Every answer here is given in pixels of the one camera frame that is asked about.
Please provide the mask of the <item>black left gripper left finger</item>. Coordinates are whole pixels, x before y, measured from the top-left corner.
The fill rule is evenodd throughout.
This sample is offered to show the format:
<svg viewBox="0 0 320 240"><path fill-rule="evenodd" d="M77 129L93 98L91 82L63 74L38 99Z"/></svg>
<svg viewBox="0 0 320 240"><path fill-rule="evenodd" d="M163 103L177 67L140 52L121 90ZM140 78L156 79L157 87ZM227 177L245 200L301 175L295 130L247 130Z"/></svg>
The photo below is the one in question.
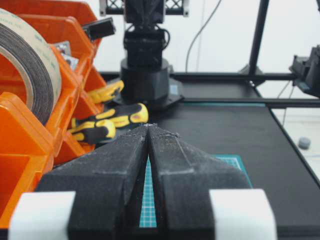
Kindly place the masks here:
<svg viewBox="0 0 320 240"><path fill-rule="evenodd" d="M139 126L43 175L37 192L75 192L69 239L116 240L139 227L147 134L147 126Z"/></svg>

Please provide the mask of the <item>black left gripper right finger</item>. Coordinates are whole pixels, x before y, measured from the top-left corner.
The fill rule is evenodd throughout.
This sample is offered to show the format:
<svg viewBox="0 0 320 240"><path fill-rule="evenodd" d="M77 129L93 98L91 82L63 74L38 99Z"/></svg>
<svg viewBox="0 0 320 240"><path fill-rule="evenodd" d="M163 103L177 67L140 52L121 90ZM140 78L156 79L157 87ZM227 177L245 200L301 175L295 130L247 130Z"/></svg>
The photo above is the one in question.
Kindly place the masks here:
<svg viewBox="0 0 320 240"><path fill-rule="evenodd" d="M249 189L246 175L157 125L148 127L147 138L160 232L169 240L212 240L209 191Z"/></svg>

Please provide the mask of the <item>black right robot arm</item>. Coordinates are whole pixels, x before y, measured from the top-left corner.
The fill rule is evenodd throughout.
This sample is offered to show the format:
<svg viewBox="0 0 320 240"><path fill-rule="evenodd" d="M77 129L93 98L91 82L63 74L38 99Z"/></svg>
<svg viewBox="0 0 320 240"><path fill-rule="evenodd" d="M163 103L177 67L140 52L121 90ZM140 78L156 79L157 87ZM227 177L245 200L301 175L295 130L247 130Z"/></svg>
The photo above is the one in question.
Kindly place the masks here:
<svg viewBox="0 0 320 240"><path fill-rule="evenodd" d="M153 110L166 105L170 92L169 64L163 58L170 35L160 28L163 0L126 0L123 16L127 56L121 62L121 93L130 102ZM245 174L156 125L147 128L155 217L165 239L209 240L215 237L210 190L246 189Z"/></svg>

